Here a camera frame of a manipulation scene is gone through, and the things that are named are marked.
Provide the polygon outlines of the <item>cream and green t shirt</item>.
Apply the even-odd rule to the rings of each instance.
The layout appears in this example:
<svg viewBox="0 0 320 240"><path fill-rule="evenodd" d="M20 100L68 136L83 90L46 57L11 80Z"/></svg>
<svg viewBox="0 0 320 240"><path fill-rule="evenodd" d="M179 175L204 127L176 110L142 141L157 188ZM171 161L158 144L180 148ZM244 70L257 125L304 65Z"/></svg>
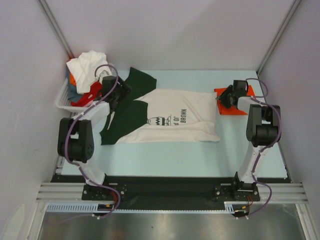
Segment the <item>cream and green t shirt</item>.
<svg viewBox="0 0 320 240"><path fill-rule="evenodd" d="M218 142L217 94L157 87L157 79L130 68L132 91L112 111L100 132L102 145Z"/></svg>

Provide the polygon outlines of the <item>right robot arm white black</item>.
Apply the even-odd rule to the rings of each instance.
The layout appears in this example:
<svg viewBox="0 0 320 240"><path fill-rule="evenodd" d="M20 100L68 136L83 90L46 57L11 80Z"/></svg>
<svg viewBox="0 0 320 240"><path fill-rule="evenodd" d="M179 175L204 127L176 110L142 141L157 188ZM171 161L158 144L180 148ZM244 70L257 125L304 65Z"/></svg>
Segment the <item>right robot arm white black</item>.
<svg viewBox="0 0 320 240"><path fill-rule="evenodd" d="M246 139L248 149L236 173L239 183L230 188L231 196L242 201L249 194L245 184L257 183L257 172L265 152L279 142L282 134L281 108L249 94L249 79L234 80L216 97L218 105L226 110L236 109L247 114Z"/></svg>

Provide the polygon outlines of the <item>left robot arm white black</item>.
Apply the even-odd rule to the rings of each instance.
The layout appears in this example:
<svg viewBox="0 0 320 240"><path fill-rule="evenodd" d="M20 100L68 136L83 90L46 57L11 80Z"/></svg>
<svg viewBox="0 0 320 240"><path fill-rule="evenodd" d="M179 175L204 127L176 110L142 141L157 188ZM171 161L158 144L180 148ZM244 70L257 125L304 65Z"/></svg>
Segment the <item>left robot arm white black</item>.
<svg viewBox="0 0 320 240"><path fill-rule="evenodd" d="M84 111L74 117L64 117L59 122L57 152L77 167L85 182L93 188L100 200L110 196L111 188L104 184L106 174L98 166L95 150L94 128L116 110L132 88L119 76L102 78L102 90Z"/></svg>

